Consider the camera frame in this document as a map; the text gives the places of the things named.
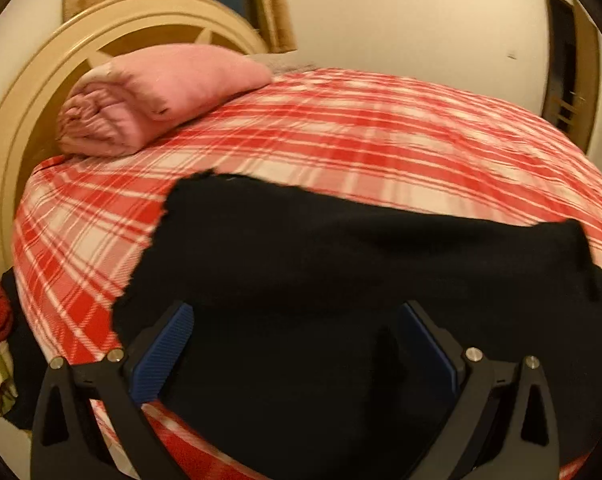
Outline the black pants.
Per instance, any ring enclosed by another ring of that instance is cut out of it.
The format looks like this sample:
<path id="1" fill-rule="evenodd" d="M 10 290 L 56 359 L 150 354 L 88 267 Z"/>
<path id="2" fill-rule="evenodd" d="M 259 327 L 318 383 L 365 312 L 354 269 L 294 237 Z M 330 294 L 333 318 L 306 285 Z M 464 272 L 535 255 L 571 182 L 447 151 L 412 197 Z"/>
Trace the black pants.
<path id="1" fill-rule="evenodd" d="M 465 347 L 540 359 L 562 463 L 602 436 L 602 269 L 576 220 L 507 226 L 204 172 L 167 196 L 113 304 L 118 339 L 176 300 L 194 328 L 161 402 L 272 479 L 414 470 L 453 396 L 409 300 Z"/>

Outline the pile of clothes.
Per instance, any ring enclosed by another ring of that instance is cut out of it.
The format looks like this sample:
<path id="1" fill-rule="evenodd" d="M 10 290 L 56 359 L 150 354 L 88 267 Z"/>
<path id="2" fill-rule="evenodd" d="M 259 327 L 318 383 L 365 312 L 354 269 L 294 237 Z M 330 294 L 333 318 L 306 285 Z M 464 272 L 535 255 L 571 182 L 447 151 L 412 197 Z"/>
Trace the pile of clothes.
<path id="1" fill-rule="evenodd" d="M 21 308 L 13 270 L 0 275 L 0 418 L 30 432 L 47 361 Z"/>

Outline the red plaid bed sheet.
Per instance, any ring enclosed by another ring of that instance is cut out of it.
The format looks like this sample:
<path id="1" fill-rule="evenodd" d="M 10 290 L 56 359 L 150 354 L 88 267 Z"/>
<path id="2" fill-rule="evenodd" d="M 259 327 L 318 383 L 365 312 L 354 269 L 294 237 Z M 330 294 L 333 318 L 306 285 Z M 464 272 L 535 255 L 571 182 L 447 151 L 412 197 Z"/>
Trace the red plaid bed sheet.
<path id="1" fill-rule="evenodd" d="M 349 200 L 529 226 L 578 220 L 602 267 L 602 173 L 544 119 L 411 78 L 286 74 L 116 159 L 56 157 L 32 172 L 13 225 L 16 284 L 47 358 L 115 347 L 112 302 L 173 183 L 238 172 Z"/>

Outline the cream round headboard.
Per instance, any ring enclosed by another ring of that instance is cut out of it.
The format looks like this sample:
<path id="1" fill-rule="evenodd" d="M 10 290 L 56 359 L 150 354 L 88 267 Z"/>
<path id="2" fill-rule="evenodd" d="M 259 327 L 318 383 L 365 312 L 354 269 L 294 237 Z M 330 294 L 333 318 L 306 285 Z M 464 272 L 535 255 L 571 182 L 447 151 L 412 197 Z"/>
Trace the cream round headboard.
<path id="1" fill-rule="evenodd" d="M 109 0 L 58 28 L 18 73 L 0 101 L 0 273 L 12 265 L 12 222 L 24 185 L 59 152 L 57 115 L 73 85 L 112 56 L 176 42 L 267 50 L 247 20 L 214 0 Z"/>

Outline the pink folded blanket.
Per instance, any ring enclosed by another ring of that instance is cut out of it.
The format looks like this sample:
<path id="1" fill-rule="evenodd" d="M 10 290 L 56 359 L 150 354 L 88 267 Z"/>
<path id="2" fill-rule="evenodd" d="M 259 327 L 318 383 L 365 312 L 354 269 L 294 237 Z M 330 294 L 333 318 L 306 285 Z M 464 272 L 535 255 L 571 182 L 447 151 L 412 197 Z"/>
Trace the pink folded blanket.
<path id="1" fill-rule="evenodd" d="M 66 154 L 132 155 L 272 80 L 265 65 L 209 44 L 161 44 L 119 55 L 74 84 L 58 114 L 57 143 Z"/>

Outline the brown wooden door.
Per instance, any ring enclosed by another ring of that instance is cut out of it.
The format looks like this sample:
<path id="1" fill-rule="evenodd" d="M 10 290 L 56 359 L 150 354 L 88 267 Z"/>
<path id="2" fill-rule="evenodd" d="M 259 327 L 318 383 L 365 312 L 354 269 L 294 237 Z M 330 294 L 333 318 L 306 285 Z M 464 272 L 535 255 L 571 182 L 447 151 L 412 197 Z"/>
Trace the brown wooden door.
<path id="1" fill-rule="evenodd" d="M 590 146 L 601 60 L 598 29 L 578 0 L 545 0 L 548 10 L 548 78 L 542 117 L 582 152 Z"/>

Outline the striped grey pillow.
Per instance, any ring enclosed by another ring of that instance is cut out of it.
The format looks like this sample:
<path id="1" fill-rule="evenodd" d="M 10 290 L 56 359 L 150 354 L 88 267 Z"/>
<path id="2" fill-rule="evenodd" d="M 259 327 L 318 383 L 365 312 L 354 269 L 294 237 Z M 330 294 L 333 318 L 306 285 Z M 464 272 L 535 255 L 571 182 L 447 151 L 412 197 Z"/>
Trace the striped grey pillow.
<path id="1" fill-rule="evenodd" d="M 317 66 L 303 58 L 298 51 L 285 53 L 250 54 L 251 60 L 266 66 L 275 76 L 316 70 Z"/>

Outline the beige right curtain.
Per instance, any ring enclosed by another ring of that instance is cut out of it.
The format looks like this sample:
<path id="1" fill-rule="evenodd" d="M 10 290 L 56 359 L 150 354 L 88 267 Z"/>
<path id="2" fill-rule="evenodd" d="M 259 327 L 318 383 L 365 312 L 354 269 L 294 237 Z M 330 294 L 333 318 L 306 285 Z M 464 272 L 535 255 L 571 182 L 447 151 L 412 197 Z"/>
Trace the beige right curtain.
<path id="1" fill-rule="evenodd" d="M 272 53 L 286 53 L 297 48 L 288 0 L 254 0 L 259 31 Z"/>

